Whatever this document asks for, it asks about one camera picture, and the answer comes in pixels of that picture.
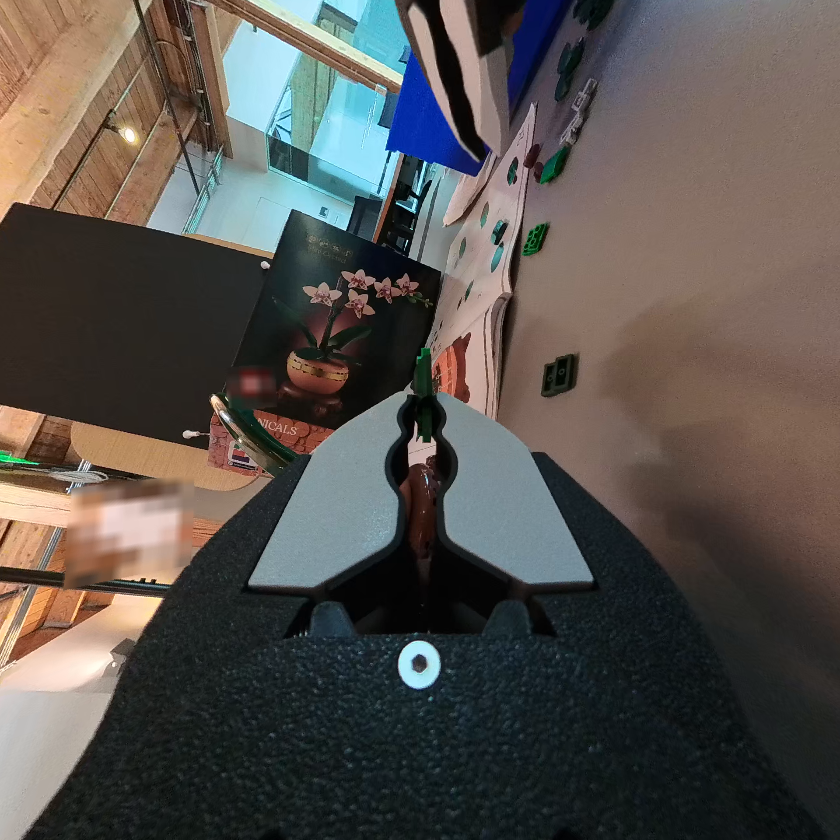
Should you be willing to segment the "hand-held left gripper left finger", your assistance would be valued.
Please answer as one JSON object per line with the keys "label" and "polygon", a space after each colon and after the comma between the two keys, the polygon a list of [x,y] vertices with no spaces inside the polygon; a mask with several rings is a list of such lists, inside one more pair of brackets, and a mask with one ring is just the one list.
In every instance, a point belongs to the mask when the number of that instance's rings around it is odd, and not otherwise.
{"label": "hand-held left gripper left finger", "polygon": [[407,456],[414,403],[409,392],[386,397],[303,468],[248,578],[249,594],[302,599],[287,634],[422,631]]}

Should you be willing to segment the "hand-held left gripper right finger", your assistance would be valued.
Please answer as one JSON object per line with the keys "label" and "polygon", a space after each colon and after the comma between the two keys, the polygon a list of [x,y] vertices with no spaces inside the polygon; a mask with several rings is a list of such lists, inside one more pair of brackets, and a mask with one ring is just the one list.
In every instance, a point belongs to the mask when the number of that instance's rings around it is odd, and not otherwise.
{"label": "hand-held left gripper right finger", "polygon": [[553,634],[541,597],[590,592],[595,577],[532,452],[445,393],[436,396],[435,420],[429,629]]}

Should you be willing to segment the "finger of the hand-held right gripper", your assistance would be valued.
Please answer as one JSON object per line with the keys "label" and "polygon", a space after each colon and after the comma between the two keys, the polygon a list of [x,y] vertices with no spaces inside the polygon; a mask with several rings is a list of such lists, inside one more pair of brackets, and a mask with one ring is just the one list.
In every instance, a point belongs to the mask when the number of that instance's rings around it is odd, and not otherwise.
{"label": "finger of the hand-held right gripper", "polygon": [[461,148],[483,161],[491,147],[491,58],[481,2],[397,2],[405,35]]}
{"label": "finger of the hand-held right gripper", "polygon": [[436,65],[447,113],[467,151],[500,151],[508,139],[509,2],[437,5]]}

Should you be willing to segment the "black desk divider panel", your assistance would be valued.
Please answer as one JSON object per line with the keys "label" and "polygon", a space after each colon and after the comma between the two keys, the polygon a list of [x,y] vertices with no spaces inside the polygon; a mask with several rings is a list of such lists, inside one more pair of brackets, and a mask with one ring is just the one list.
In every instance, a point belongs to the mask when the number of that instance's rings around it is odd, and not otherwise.
{"label": "black desk divider panel", "polygon": [[259,294],[262,260],[183,235],[14,203],[1,226],[2,407],[71,422],[99,466],[238,490],[211,467],[221,392]]}

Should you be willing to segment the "blue storage bin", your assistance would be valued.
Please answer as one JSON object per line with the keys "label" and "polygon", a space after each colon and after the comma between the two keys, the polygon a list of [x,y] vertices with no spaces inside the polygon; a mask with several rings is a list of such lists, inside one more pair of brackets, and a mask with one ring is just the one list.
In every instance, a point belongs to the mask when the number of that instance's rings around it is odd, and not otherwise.
{"label": "blue storage bin", "polygon": [[[523,20],[512,39],[508,78],[511,115],[525,98],[572,4],[572,1],[525,3]],[[414,54],[407,61],[386,149],[468,175],[477,175],[483,164],[461,148]]]}

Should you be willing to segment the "green toy slope brick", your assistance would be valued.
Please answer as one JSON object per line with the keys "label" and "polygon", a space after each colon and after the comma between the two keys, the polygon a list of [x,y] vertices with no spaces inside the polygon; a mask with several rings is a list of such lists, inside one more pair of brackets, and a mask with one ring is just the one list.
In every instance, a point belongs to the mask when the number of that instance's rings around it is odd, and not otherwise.
{"label": "green toy slope brick", "polygon": [[534,172],[535,180],[539,184],[548,184],[555,181],[563,173],[564,168],[570,158],[573,146],[565,143],[563,144],[544,164],[539,170],[539,173]]}

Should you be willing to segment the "white paper sheet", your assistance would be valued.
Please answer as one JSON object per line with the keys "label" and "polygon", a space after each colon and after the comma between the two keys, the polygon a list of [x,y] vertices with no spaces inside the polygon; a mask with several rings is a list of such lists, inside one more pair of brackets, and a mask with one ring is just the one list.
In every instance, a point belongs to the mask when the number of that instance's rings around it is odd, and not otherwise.
{"label": "white paper sheet", "polygon": [[456,224],[474,205],[493,172],[497,156],[489,152],[476,175],[461,174],[443,217],[443,226]]}

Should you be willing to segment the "instruction booklet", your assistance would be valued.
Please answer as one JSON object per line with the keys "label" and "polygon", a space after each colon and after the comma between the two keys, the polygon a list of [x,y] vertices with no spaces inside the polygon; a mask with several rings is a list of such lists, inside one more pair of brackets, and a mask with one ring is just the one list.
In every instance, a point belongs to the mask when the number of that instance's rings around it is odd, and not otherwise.
{"label": "instruction booklet", "polygon": [[501,333],[512,298],[538,104],[495,164],[450,247],[427,347],[436,392],[497,418]]}

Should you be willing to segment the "dark orchid print toy box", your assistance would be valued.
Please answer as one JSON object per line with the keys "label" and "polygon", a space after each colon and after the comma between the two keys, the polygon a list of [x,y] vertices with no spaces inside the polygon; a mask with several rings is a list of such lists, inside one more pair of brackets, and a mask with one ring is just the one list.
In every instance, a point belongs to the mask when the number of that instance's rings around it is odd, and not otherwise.
{"label": "dark orchid print toy box", "polygon": [[357,417],[409,400],[441,287],[440,270],[291,212],[234,362],[275,386],[255,424],[309,455]]}

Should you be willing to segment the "dark green toy bracket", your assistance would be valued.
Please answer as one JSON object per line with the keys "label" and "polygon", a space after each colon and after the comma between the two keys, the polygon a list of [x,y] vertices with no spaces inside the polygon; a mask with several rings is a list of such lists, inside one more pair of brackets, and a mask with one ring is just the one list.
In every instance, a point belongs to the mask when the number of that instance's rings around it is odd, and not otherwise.
{"label": "dark green toy bracket", "polygon": [[579,359],[579,354],[567,353],[544,365],[540,395],[551,398],[571,391],[576,383]]}

